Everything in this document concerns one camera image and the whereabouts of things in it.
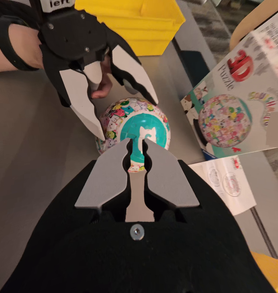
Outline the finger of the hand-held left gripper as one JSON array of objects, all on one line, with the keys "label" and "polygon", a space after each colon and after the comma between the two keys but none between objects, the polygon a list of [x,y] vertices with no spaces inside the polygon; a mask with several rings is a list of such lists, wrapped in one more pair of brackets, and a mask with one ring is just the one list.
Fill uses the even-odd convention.
[{"label": "finger of the hand-held left gripper", "polygon": [[154,87],[141,63],[120,45],[116,45],[111,51],[111,72],[130,94],[140,93],[153,105],[158,104]]},{"label": "finger of the hand-held left gripper", "polygon": [[105,135],[100,120],[97,118],[95,106],[87,94],[88,82],[86,76],[72,69],[60,71],[60,76],[68,94],[71,109],[91,133],[105,141]]}]

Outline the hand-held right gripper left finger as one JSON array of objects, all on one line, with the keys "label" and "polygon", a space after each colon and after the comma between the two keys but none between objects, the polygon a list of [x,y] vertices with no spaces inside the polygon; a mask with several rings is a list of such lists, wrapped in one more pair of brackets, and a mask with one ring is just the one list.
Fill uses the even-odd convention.
[{"label": "hand-held right gripper left finger", "polygon": [[98,214],[111,212],[117,222],[126,220],[131,201],[130,155],[133,140],[126,138],[104,152],[93,169],[75,203],[77,209],[92,209]]}]

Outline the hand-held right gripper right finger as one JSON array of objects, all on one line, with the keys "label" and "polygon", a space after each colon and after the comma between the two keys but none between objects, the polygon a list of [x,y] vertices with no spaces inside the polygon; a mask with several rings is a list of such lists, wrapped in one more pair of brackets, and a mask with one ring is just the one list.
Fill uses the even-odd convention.
[{"label": "hand-held right gripper right finger", "polygon": [[165,148],[146,138],[144,155],[144,202],[158,222],[165,211],[196,208],[200,203],[178,159]]}]

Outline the colourful puzzle ball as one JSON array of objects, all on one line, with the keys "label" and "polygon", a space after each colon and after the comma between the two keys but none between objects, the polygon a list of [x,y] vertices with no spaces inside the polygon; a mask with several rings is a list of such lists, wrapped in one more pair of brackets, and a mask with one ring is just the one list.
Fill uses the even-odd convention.
[{"label": "colourful puzzle ball", "polygon": [[129,172],[138,173],[144,168],[142,141],[146,138],[169,149],[171,130],[163,111],[143,98],[126,98],[111,104],[100,116],[105,141],[96,138],[100,154],[125,138],[133,140]]}]

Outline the white printed puzzle box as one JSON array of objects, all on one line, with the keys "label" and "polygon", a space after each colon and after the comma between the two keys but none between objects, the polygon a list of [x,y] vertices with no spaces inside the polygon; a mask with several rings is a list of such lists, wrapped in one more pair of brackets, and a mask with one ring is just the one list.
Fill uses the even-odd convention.
[{"label": "white printed puzzle box", "polygon": [[181,105],[212,158],[278,148],[278,27],[249,33]]}]

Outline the person's left hand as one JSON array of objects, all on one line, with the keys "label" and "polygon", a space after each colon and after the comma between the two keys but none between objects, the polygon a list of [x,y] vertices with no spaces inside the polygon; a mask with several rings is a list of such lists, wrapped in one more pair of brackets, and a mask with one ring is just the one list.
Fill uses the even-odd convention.
[{"label": "person's left hand", "polygon": [[[25,27],[23,25],[11,24],[9,26],[9,39],[17,55],[28,65],[38,69],[44,69],[42,63],[42,52],[40,50],[40,40],[37,30]],[[108,77],[111,73],[110,57],[105,56],[101,63],[102,80],[96,91],[91,97],[105,98],[112,89],[112,82]]]}]

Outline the yellow plastic bin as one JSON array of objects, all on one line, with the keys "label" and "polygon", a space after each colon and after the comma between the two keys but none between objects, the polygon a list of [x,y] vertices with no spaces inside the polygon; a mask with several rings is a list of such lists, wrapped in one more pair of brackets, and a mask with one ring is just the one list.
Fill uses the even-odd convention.
[{"label": "yellow plastic bin", "polygon": [[162,55],[185,22],[174,0],[77,0],[75,8],[95,15],[137,56]]},{"label": "yellow plastic bin", "polygon": [[253,251],[251,254],[264,276],[278,293],[278,259]]}]

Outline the folded paper leaflet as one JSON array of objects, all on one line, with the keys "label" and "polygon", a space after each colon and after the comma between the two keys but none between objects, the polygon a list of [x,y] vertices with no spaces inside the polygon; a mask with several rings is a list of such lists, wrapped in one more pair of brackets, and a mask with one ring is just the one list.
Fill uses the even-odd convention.
[{"label": "folded paper leaflet", "polygon": [[189,167],[218,194],[233,216],[257,205],[238,155]]}]

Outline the black wristband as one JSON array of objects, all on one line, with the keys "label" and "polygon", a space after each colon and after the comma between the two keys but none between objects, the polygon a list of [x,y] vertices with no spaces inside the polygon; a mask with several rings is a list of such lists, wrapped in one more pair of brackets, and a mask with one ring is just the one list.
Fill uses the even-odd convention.
[{"label": "black wristband", "polygon": [[25,27],[29,25],[19,17],[3,15],[0,17],[0,50],[6,59],[18,70],[38,71],[38,68],[31,67],[25,63],[15,52],[9,38],[9,26],[17,24]]}]

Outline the instruction sheet on wooden board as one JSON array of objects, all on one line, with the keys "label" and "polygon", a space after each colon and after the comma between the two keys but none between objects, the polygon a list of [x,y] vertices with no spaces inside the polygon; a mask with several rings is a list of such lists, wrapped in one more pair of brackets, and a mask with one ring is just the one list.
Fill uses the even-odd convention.
[{"label": "instruction sheet on wooden board", "polygon": [[239,42],[251,31],[257,29],[278,13],[278,0],[264,0],[253,9],[236,27],[230,38],[231,52]]}]

